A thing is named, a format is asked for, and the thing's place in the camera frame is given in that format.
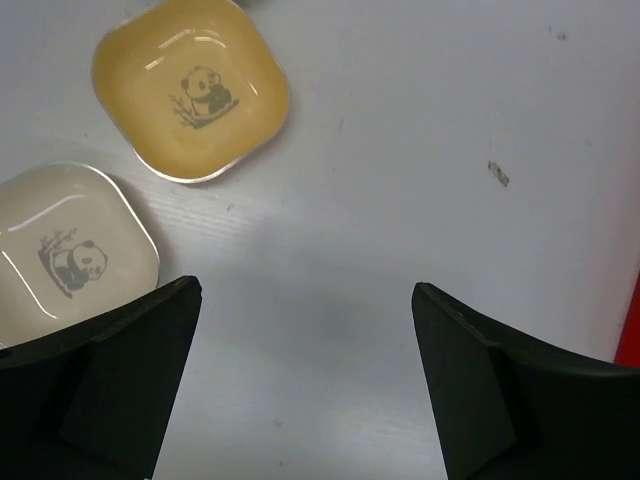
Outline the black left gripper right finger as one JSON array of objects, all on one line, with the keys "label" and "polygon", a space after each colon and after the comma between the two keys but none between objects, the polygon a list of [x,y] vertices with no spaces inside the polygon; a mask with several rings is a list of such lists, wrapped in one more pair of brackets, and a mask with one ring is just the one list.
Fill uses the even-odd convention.
[{"label": "black left gripper right finger", "polygon": [[411,299],[451,479],[635,479],[639,372],[551,345],[429,283]]}]

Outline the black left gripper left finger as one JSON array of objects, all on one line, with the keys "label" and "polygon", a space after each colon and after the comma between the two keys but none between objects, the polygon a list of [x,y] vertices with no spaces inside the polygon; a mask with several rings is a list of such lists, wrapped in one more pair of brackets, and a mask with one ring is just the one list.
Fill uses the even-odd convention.
[{"label": "black left gripper left finger", "polygon": [[2,349],[2,478],[152,478],[201,304],[183,276]]}]

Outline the cream square panda dish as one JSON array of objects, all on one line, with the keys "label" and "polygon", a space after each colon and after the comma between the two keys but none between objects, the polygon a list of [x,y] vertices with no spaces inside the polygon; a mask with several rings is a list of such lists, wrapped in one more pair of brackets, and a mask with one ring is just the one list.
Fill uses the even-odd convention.
[{"label": "cream square panda dish", "polygon": [[156,245],[103,172],[53,163],[2,182],[2,347],[125,305],[159,277]]}]

